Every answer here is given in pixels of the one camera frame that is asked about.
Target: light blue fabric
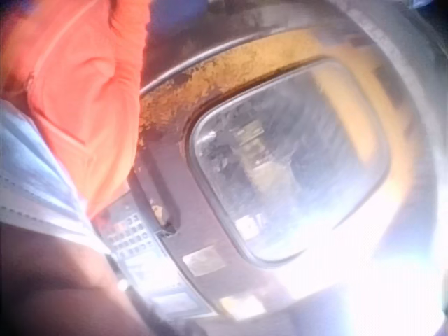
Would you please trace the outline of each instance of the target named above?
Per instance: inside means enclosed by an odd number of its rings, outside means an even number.
[[[7,101],[0,109],[0,221],[107,252],[33,122]]]

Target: orange shirt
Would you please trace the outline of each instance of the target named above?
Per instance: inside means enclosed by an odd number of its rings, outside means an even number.
[[[40,0],[2,44],[2,86],[25,88],[29,113],[88,201],[89,216],[112,200],[137,149],[148,0],[114,7]]]

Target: glass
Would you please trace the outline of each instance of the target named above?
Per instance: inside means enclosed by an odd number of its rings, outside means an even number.
[[[382,137],[350,73],[327,61],[206,113],[192,131],[190,158],[231,237],[252,256],[278,262],[340,224],[375,189],[389,165]]]

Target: keypad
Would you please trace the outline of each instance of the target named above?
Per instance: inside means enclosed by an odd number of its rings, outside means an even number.
[[[110,230],[105,230],[104,234],[119,258],[136,256],[153,245],[151,235],[137,213],[110,227]]]

